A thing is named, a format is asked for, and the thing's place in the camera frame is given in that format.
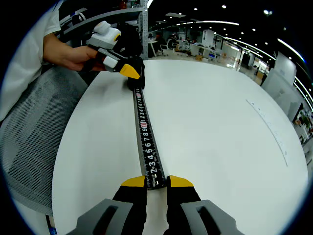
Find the tape measure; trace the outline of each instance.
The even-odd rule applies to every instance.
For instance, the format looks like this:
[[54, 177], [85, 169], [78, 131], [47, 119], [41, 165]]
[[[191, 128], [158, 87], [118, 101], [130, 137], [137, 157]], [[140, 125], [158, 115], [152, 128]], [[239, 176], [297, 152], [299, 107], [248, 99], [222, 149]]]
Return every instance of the tape measure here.
[[164, 188], [166, 187], [166, 178], [157, 151], [157, 144], [146, 110], [142, 89], [134, 88], [133, 94], [141, 171], [147, 178], [149, 190]]

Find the human hand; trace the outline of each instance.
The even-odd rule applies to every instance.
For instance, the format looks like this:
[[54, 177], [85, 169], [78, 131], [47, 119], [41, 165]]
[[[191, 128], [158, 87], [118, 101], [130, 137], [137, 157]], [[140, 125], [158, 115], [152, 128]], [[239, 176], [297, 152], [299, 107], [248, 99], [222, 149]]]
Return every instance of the human hand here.
[[[72, 48], [72, 50], [63, 58], [61, 66], [70, 70], [81, 71], [86, 61], [96, 58], [97, 53], [96, 50], [88, 46]], [[104, 71], [105, 67], [102, 63], [96, 61], [92, 70]]]
[[[54, 34], [48, 34], [44, 37], [44, 59], [70, 70], [82, 70], [85, 62], [96, 58], [96, 55], [97, 51], [88, 46], [71, 48], [60, 42]], [[96, 62], [92, 70], [104, 71], [105, 67]]]

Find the floor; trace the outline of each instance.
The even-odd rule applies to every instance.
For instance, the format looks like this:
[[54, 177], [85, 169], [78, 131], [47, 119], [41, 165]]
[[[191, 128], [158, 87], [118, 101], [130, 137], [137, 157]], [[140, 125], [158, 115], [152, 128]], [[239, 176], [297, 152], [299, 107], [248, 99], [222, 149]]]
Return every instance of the floor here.
[[200, 63], [210, 63], [213, 65], [223, 66], [232, 70], [236, 70], [238, 72], [242, 72], [251, 78], [255, 83], [261, 85], [262, 80], [254, 75], [254, 70], [248, 70], [238, 62], [232, 60], [231, 58], [220, 58], [217, 61], [203, 58], [202, 61], [196, 60], [195, 56], [189, 56], [185, 53], [176, 52], [173, 50], [163, 50], [163, 54], [158, 53], [156, 57], [149, 58], [149, 60], [189, 60], [189, 61], [197, 61]]

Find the desk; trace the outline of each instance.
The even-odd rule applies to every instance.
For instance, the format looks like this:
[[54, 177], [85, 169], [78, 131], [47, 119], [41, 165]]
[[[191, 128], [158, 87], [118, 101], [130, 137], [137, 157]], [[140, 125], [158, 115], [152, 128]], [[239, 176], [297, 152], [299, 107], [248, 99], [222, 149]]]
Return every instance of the desk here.
[[156, 43], [156, 41], [154, 41], [154, 40], [149, 40], [148, 41], [148, 44], [151, 46], [151, 48], [152, 48], [152, 51], [153, 51], [153, 55], [155, 55], [155, 57], [157, 56], [157, 54], [156, 54], [156, 52], [155, 52], [155, 49], [153, 48], [153, 43]]
[[[165, 174], [191, 181], [202, 200], [236, 219], [242, 233], [279, 234], [308, 183], [302, 146], [284, 112], [234, 70], [180, 60], [148, 60], [145, 65], [144, 94]], [[125, 80], [117, 73], [99, 73], [67, 124], [52, 184], [59, 235], [74, 229], [77, 218], [104, 198], [112, 198], [123, 181], [141, 174], [133, 95]], [[272, 120], [291, 156], [288, 167], [246, 99]], [[149, 191], [144, 234], [162, 234], [165, 213], [166, 189]]]
[[210, 53], [211, 51], [214, 52], [215, 55], [219, 55], [219, 56], [220, 56], [221, 53], [222, 53], [222, 50], [220, 50], [220, 49], [212, 50], [212, 49], [210, 49], [210, 48], [208, 48], [208, 47], [202, 47], [202, 46], [199, 46], [199, 45], [190, 44], [190, 52], [191, 52], [191, 55], [192, 55], [192, 56], [198, 55], [200, 48], [203, 49], [202, 56], [203, 56], [204, 58], [209, 58], [209, 57], [210, 57], [210, 56], [209, 56], [209, 53]]

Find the mesh chair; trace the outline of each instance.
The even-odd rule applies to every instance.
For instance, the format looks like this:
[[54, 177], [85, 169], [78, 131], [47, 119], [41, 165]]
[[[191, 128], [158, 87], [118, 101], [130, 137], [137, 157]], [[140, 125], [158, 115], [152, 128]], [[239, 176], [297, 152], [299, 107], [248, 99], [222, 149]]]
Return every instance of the mesh chair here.
[[77, 72], [46, 71], [22, 94], [0, 128], [0, 160], [12, 196], [52, 215], [52, 175], [58, 147], [87, 88]]

